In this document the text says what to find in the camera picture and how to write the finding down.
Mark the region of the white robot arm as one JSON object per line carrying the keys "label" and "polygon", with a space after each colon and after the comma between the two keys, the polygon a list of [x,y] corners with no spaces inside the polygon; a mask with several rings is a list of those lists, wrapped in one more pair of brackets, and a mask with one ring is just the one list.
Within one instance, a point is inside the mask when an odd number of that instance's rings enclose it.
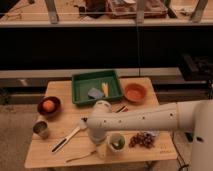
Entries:
{"label": "white robot arm", "polygon": [[102,139],[107,131],[192,132],[189,171],[213,171],[213,100],[168,103],[123,114],[95,107],[87,125],[95,140]]}

